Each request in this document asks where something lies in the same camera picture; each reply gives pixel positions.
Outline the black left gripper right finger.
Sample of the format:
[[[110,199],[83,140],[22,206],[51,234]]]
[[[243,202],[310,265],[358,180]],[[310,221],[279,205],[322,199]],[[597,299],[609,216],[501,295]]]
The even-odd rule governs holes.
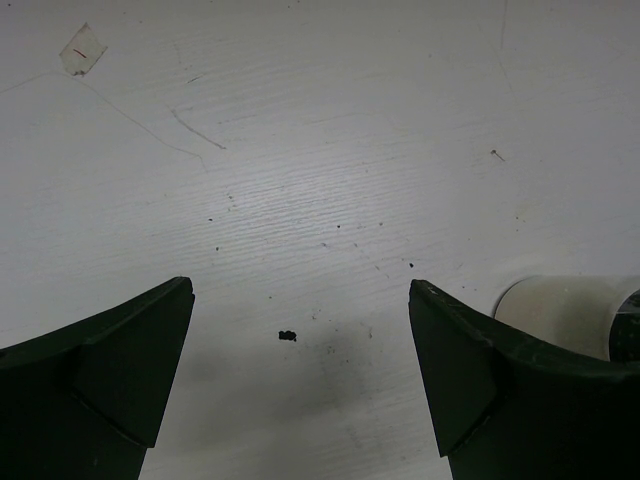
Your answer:
[[[456,479],[635,479],[639,359],[540,340],[413,280],[409,318],[439,454]]]

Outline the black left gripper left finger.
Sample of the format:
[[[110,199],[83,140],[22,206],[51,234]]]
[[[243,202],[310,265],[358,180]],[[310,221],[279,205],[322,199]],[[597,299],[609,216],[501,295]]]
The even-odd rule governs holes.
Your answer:
[[[1,351],[4,479],[136,479],[161,428],[195,303],[175,277]]]

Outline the white powder jar black lid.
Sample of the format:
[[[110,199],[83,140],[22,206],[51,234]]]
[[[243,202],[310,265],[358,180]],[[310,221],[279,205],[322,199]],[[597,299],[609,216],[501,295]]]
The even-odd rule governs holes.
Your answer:
[[[637,276],[534,276],[515,283],[494,318],[592,358],[639,361]]]

